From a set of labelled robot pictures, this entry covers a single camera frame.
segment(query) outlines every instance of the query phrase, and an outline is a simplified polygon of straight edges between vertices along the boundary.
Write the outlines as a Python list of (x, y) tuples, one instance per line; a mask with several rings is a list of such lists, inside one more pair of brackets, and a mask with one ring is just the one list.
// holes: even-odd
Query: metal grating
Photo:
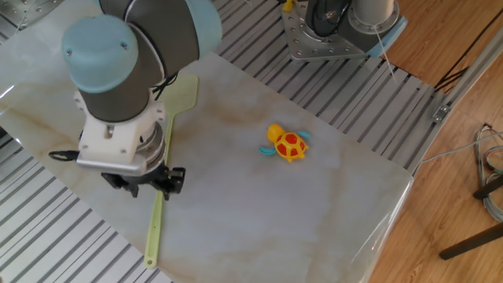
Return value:
[[(417, 169), (441, 127), (431, 117), (443, 94), (393, 66), (395, 82), (381, 59), (296, 64), (276, 1), (213, 3), (222, 18), (221, 57), (372, 151)], [(15, 31), (2, 19), (0, 42)], [(0, 180), (2, 282), (170, 282), (146, 270), (138, 250), (8, 136), (0, 139)]]
[(8, 135), (0, 139), (0, 278), (171, 282)]

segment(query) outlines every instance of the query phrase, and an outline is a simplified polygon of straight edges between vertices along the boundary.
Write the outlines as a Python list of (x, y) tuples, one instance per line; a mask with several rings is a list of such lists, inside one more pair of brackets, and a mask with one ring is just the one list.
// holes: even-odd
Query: cable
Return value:
[(450, 150), (448, 152), (444, 152), (444, 153), (440, 153), (439, 155), (436, 155), (436, 156), (433, 156), (432, 158), (428, 158), (426, 160), (423, 160), (421, 161), (421, 163), (427, 163), (427, 162), (430, 162), (432, 160), (435, 160), (441, 156), (446, 156), (446, 155), (449, 155), (451, 153), (457, 153), (457, 152), (460, 152), (461, 150), (465, 150), (465, 149), (468, 149), (470, 148), (471, 146), (474, 146), (474, 145), (478, 145), (480, 142), (483, 142), (489, 138), (493, 138), (493, 137), (496, 137), (496, 136), (499, 136), (499, 135), (503, 135), (503, 132), (497, 132), (495, 134), (490, 134), (488, 135), (487, 137), (484, 137), (484, 138), (480, 138), (479, 140), (476, 140), (474, 142), (472, 142), (471, 144), (468, 144), (468, 145), (465, 145), (463, 147), (460, 147), (459, 149), (453, 149), (453, 150)]
[(398, 85), (398, 81), (396, 80), (396, 77), (395, 77), (395, 74), (393, 72), (393, 69), (391, 69), (390, 60), (387, 57), (386, 50), (385, 50), (384, 45), (383, 45), (383, 41), (380, 40), (379, 32), (377, 31), (377, 26), (374, 26), (374, 31), (376, 32), (377, 39), (379, 39), (380, 48), (383, 49), (384, 57), (386, 58), (387, 67), (390, 69), (391, 76), (393, 77), (393, 80), (395, 81), (395, 83)]
[(159, 99), (160, 95), (163, 93), (164, 89), (166, 86), (170, 86), (176, 81), (178, 78), (178, 72), (174, 73), (173, 75), (168, 76), (163, 83), (161, 83), (159, 86), (154, 86), (154, 89), (152, 90), (152, 93), (158, 93), (156, 95), (156, 100)]
[[(477, 165), (479, 167), (479, 180), (480, 180), (480, 187), (481, 188), (499, 176), (498, 173), (492, 174), (487, 179), (484, 176), (484, 164), (482, 161), (482, 155), (480, 152), (479, 143), (481, 141), (485, 140), (486, 138), (495, 135), (495, 134), (492, 134), (492, 135), (487, 136), (486, 138), (480, 138), (480, 137), (482, 137), (482, 133), (486, 130), (492, 130), (492, 129), (489, 128), (488, 126), (482, 127), (482, 129), (479, 130), (479, 133), (477, 134), (477, 136), (475, 138), (475, 141), (478, 142), (475, 144), (475, 154), (477, 157)], [(486, 208), (487, 212), (489, 213), (489, 215), (491, 215), (497, 221), (503, 222), (503, 210), (501, 210), (501, 208), (499, 208), (494, 203), (493, 198), (490, 196), (490, 194), (486, 198), (483, 199), (483, 204), (484, 204), (484, 207)]]
[(489, 29), (489, 27), (491, 25), (494, 24), (494, 22), (498, 19), (498, 17), (500, 17), (501, 15), (503, 14), (503, 9), (500, 10), (500, 12), (498, 14), (496, 14), (496, 16), (493, 17), (493, 19), (486, 25), (486, 27), (479, 33), (479, 35), (475, 38), (475, 40), (472, 42), (472, 44), (466, 49), (466, 51), (457, 59), (456, 63), (454, 63), (454, 65), (450, 68), (449, 71), (447, 71), (447, 73), (439, 80), (439, 82), (435, 85), (435, 89), (436, 90), (439, 90), (439, 86), (441, 84), (443, 84), (445, 81), (446, 81), (446, 77), (456, 68), (456, 66), (463, 60), (463, 58), (466, 57), (466, 55), (468, 54), (468, 52), (470, 52), (470, 50), (473, 48), (473, 46), (480, 40), (480, 38), (482, 37), (482, 35), (484, 33), (486, 33), (487, 29)]
[(484, 153), (484, 162), (486, 163), (487, 167), (500, 174), (500, 175), (503, 175), (503, 169), (499, 169), (499, 168), (496, 168), (493, 164), (491, 164), (489, 162), (489, 156), (493, 153), (500, 153), (500, 152), (503, 152), (503, 146), (499, 145), (499, 146), (494, 146), (493, 148), (489, 149), (486, 151), (486, 153)]

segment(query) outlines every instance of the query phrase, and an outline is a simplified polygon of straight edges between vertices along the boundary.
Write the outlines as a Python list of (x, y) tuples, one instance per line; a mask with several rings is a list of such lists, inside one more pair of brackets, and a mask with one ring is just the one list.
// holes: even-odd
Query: metal bracket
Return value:
[(367, 55), (339, 35), (321, 38), (306, 24), (307, 2), (293, 2), (290, 12), (281, 11), (290, 55), (296, 62), (363, 58)]
[(452, 108), (447, 105), (440, 105), (433, 117), (431, 118), (434, 123), (443, 123), (443, 121), (447, 118)]

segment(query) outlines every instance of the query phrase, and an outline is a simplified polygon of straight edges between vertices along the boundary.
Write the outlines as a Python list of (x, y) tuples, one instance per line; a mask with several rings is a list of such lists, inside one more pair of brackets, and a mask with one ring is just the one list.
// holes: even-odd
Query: marble surface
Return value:
[[(84, 117), (59, 45), (69, 24), (96, 13), (67, 0), (0, 47), (0, 125), (144, 251), (153, 188), (133, 199), (47, 156), (77, 149)], [(411, 175), (213, 53), (182, 74), (198, 75), (200, 89), (174, 122), (170, 165), (187, 175), (164, 207), (158, 267), (177, 283), (367, 281)], [(259, 153), (271, 123), (311, 133), (304, 160)]]

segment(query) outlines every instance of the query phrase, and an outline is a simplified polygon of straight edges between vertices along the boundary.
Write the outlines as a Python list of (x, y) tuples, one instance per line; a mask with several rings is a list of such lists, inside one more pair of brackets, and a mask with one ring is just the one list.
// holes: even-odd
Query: toy turtle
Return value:
[(304, 152), (309, 147), (301, 138), (310, 138), (310, 134), (305, 131), (298, 131), (296, 133), (285, 132), (278, 124), (272, 124), (267, 130), (267, 138), (274, 143), (272, 149), (259, 148), (263, 155), (271, 156), (278, 153), (281, 157), (292, 162), (292, 160), (304, 158)]

